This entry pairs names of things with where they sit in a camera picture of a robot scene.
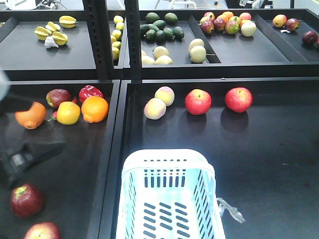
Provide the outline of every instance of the shopping basket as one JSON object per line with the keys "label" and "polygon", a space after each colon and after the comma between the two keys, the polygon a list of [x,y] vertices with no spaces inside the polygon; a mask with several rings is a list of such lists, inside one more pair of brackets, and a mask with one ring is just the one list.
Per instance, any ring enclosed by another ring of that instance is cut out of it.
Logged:
{"label": "shopping basket", "polygon": [[215,172],[191,149],[145,149],[126,159],[116,239],[225,239]]}

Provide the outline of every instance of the avocado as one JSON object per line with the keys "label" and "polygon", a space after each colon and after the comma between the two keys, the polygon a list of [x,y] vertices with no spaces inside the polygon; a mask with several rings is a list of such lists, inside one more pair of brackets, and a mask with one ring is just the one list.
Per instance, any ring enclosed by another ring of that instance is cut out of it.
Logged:
{"label": "avocado", "polygon": [[173,32],[174,32],[175,38],[177,39],[182,39],[184,37],[184,31],[183,29],[181,29],[180,26],[175,27]]}
{"label": "avocado", "polygon": [[163,30],[158,30],[156,32],[156,37],[155,37],[157,42],[163,42],[165,41],[165,33]]}
{"label": "avocado", "polygon": [[156,32],[159,30],[159,28],[157,26],[155,26],[154,24],[149,24],[149,28],[153,29]]}
{"label": "avocado", "polygon": [[160,19],[160,16],[155,13],[155,12],[149,12],[146,17],[145,17],[145,20],[148,22],[148,23],[153,23],[157,20]]}
{"label": "avocado", "polygon": [[173,30],[172,30],[171,28],[166,27],[166,28],[164,28],[163,31],[164,31],[164,33],[165,33],[165,37],[166,37],[167,40],[173,39],[173,37],[174,37],[174,32],[173,32]]}
{"label": "avocado", "polygon": [[140,26],[141,36],[144,36],[145,33],[150,29],[148,24],[143,24]]}
{"label": "avocado", "polygon": [[156,38],[156,32],[153,29],[148,30],[145,33],[145,39],[148,41],[154,41]]}
{"label": "avocado", "polygon": [[153,22],[153,24],[155,26],[157,26],[160,30],[163,30],[164,27],[166,26],[166,22],[163,20],[157,20],[157,21]]}
{"label": "avocado", "polygon": [[175,13],[169,12],[169,13],[166,13],[166,15],[164,16],[164,20],[168,24],[175,24],[177,23],[178,18]]}

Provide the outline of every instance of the red bell pepper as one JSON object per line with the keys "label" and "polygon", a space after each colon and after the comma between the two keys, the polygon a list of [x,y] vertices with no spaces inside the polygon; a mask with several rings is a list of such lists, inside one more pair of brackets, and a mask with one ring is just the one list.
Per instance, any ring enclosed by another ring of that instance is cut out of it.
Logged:
{"label": "red bell pepper", "polygon": [[84,102],[86,98],[90,96],[99,96],[104,98],[102,92],[95,86],[87,85],[80,90],[79,99],[80,102]]}

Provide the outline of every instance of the display shelf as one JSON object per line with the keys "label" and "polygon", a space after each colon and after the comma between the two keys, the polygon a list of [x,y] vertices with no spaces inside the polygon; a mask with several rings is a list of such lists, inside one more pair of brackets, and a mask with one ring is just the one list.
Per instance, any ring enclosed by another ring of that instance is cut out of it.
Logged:
{"label": "display shelf", "polygon": [[[225,32],[213,32],[210,36],[199,32],[198,25],[204,13],[208,10],[157,10],[161,19],[167,12],[174,12],[178,17],[178,24],[187,21],[186,36],[202,38],[209,54],[215,53],[215,59],[206,60],[202,64],[191,64],[188,56],[188,44],[190,39],[185,39],[178,47],[166,42],[170,50],[170,57],[176,58],[171,65],[143,65],[140,68],[142,79],[189,79],[189,78],[234,78],[234,77],[294,77],[317,76],[319,72],[316,65],[319,63],[316,55],[318,48],[313,46],[310,50],[301,45],[301,39],[291,37],[284,39],[278,34],[278,30],[269,25],[269,21],[277,14],[286,14],[287,17],[295,16],[302,21],[298,30],[317,29],[316,22],[319,17],[307,9],[228,9],[239,16],[242,12],[249,12],[258,27],[253,37],[244,37],[240,32],[235,35],[227,35]],[[148,12],[140,11],[140,24]],[[215,16],[221,15],[225,10],[212,10]],[[151,44],[141,41],[141,48],[147,50],[151,56],[151,50],[159,43]],[[125,57],[124,68],[130,67],[129,56]]]}
{"label": "display shelf", "polygon": [[[115,15],[125,17],[125,11],[110,11],[109,28],[114,26]],[[44,41],[37,39],[34,30],[37,26],[43,26],[48,21],[59,22],[62,15],[70,15],[77,19],[75,28],[61,27],[61,32],[68,35],[68,43],[59,48],[46,49]],[[8,19],[8,22],[16,24],[7,25],[6,29],[0,29],[0,36],[4,36],[0,42],[0,54],[7,56],[0,64],[9,78],[14,81],[25,80],[91,80],[97,79],[96,63],[92,52],[87,18],[82,10],[32,10],[32,11],[1,11],[0,17]],[[126,30],[122,39],[126,39]],[[112,58],[112,53],[106,53],[105,57]],[[114,62],[112,79],[120,79],[123,75],[124,52],[120,54],[118,61]]]}
{"label": "display shelf", "polygon": [[[171,87],[175,100],[162,118],[147,119],[144,106],[161,86]],[[317,78],[122,81],[100,238],[115,238],[125,158],[156,148],[194,149],[214,166],[217,197],[246,219],[240,224],[225,211],[226,238],[316,237],[318,86]],[[253,94],[253,104],[244,113],[225,107],[225,94],[233,87],[246,87]],[[193,89],[212,96],[204,115],[193,116],[185,109],[185,96]]]}
{"label": "display shelf", "polygon": [[36,129],[25,129],[17,123],[14,113],[2,116],[5,141],[12,150],[27,141],[64,141],[66,147],[58,156],[29,169],[16,184],[32,183],[41,190],[45,202],[39,214],[28,219],[15,216],[9,205],[11,190],[1,181],[0,236],[23,238],[33,224],[53,222],[59,226],[62,238],[98,238],[120,80],[13,82],[9,92],[42,103],[47,108],[48,120],[54,109],[46,102],[47,92],[62,88],[77,96],[86,85],[100,89],[109,103],[109,114],[100,123],[87,123],[81,114],[74,125],[53,120]]}

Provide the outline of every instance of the orange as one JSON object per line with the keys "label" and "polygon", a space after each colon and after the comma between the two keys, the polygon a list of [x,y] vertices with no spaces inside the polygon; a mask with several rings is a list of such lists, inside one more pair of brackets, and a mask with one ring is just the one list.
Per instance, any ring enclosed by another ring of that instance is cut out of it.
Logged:
{"label": "orange", "polygon": [[15,112],[14,116],[19,125],[28,129],[35,129],[43,123],[46,108],[41,103],[34,101],[28,111]]}
{"label": "orange", "polygon": [[233,12],[231,12],[231,11],[225,11],[222,14],[226,15],[228,17],[228,19],[231,18],[232,16],[234,16]]}
{"label": "orange", "polygon": [[59,105],[56,120],[61,124],[72,125],[78,122],[80,114],[80,107],[76,103],[65,101]]}
{"label": "orange", "polygon": [[102,97],[90,96],[83,102],[81,111],[86,122],[98,123],[108,115],[109,104]]}
{"label": "orange", "polygon": [[228,17],[227,15],[224,15],[224,14],[219,15],[217,18],[222,18],[222,19],[224,19],[225,23],[227,23],[228,20],[229,20],[229,17]]}

